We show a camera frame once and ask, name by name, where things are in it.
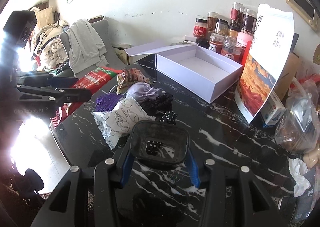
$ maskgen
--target blue gripper pad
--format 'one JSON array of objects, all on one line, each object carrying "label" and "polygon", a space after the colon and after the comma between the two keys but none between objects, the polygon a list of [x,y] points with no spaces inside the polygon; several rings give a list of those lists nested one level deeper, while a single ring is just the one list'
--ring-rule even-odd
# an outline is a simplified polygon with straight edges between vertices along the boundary
[{"label": "blue gripper pad", "polygon": [[125,161],[122,167],[122,178],[120,181],[120,184],[122,187],[124,187],[129,180],[133,162],[134,162],[134,156],[129,152],[129,154],[125,158]]},{"label": "blue gripper pad", "polygon": [[196,188],[199,188],[200,186],[199,168],[190,150],[188,151],[188,154],[186,156],[185,165],[189,171],[191,183]]}]

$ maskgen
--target gray sofa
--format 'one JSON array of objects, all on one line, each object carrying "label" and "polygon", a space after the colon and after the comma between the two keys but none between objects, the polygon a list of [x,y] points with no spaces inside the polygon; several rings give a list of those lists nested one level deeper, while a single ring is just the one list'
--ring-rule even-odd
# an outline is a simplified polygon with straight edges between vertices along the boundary
[{"label": "gray sofa", "polygon": [[[109,41],[108,37],[108,27],[109,23],[106,17],[103,17],[102,20],[91,23],[92,27],[97,31],[100,38],[102,39],[104,45],[106,46],[107,52],[105,53],[106,60],[109,62],[108,67],[114,68],[114,69],[122,69],[126,65],[118,58],[115,51],[113,50],[111,43]],[[69,54],[69,50],[71,48],[70,41],[67,33],[63,32],[60,34],[61,42],[65,48],[65,51],[67,54]],[[82,78],[85,76],[88,72],[94,70],[97,66],[92,65],[90,67],[87,67],[86,69],[82,70],[81,72],[74,74],[73,71],[69,68],[61,73],[58,74],[58,76],[75,76],[77,78]]]}]

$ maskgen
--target metal screw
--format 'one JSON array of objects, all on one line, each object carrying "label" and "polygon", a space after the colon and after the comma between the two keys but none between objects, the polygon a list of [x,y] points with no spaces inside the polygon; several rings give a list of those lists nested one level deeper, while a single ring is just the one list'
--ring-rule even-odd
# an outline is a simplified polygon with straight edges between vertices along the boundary
[{"label": "metal screw", "polygon": [[241,171],[244,173],[248,173],[250,171],[250,169],[247,166],[242,166]]},{"label": "metal screw", "polygon": [[105,160],[105,163],[106,163],[107,165],[112,165],[114,162],[115,162],[114,159],[106,159],[106,160]]},{"label": "metal screw", "polygon": [[215,164],[215,161],[214,161],[213,159],[207,159],[207,160],[205,160],[205,163],[206,163],[207,165],[209,165],[209,166],[212,166],[212,165]]},{"label": "metal screw", "polygon": [[79,167],[78,167],[78,166],[72,166],[72,167],[70,167],[70,171],[71,171],[72,173],[77,172],[78,170],[79,170]]}]

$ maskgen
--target white open box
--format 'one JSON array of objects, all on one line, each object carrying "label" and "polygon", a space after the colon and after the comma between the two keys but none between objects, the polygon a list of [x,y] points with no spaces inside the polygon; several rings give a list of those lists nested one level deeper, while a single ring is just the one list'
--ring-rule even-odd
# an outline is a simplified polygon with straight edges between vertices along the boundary
[{"label": "white open box", "polygon": [[125,50],[128,56],[156,54],[156,69],[208,103],[213,102],[242,72],[242,66],[197,45],[164,46],[154,42]]}]

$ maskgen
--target chili sauce jar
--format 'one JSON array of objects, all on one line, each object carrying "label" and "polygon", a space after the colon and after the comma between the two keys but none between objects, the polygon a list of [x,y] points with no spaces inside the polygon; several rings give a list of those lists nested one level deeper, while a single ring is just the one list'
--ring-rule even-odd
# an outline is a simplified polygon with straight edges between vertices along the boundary
[{"label": "chili sauce jar", "polygon": [[229,59],[234,60],[235,62],[240,63],[241,50],[242,47],[237,45],[237,38],[230,36],[224,37],[221,49],[222,56],[225,56]]},{"label": "chili sauce jar", "polygon": [[213,33],[210,36],[209,49],[221,54],[223,36],[217,33]]},{"label": "chili sauce jar", "polygon": [[207,32],[207,20],[196,19],[195,28],[193,30],[193,36],[196,38],[205,37]]}]

